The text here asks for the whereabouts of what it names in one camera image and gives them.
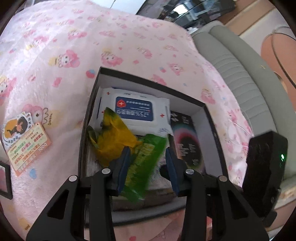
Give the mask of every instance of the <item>green packet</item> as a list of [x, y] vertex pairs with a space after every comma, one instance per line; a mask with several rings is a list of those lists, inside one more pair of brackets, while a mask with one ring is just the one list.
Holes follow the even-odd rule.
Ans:
[[131, 202], [144, 198], [150, 176], [166, 147], [167, 138], [147, 134], [131, 156], [122, 196]]

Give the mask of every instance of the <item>black product box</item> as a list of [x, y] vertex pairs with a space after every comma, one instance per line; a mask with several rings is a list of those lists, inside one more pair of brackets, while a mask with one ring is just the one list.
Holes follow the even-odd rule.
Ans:
[[184, 160], [188, 167], [203, 173], [205, 167], [191, 117], [171, 111], [170, 125], [173, 130], [177, 157]]

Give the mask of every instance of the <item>red cross logo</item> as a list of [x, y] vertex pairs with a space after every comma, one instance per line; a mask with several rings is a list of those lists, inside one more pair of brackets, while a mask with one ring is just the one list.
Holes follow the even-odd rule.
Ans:
[[117, 105], [117, 107], [120, 107], [120, 108], [126, 107], [126, 103], [124, 100], [117, 101], [116, 105]]

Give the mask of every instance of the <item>pink fleece blanket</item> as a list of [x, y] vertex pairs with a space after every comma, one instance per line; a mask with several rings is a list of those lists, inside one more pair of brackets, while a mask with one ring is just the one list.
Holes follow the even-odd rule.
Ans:
[[[0, 37], [0, 124], [30, 112], [52, 141], [19, 177], [12, 170], [13, 200], [0, 198], [7, 219], [23, 238], [64, 181], [77, 174], [82, 123], [100, 66], [205, 102], [229, 178], [242, 185], [251, 129], [232, 92], [186, 30], [90, 1], [42, 2], [16, 14]], [[155, 222], [163, 230], [171, 221]], [[141, 230], [143, 241], [162, 232], [149, 225]], [[121, 233], [117, 240], [134, 236], [116, 233]]]

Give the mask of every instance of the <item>wet wipes pack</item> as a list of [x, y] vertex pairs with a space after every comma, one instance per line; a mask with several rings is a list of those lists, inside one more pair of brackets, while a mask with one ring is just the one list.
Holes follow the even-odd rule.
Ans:
[[166, 137], [173, 133], [170, 127], [170, 100], [167, 98], [122, 89], [103, 89], [96, 127], [102, 122], [106, 107], [117, 113], [135, 135]]

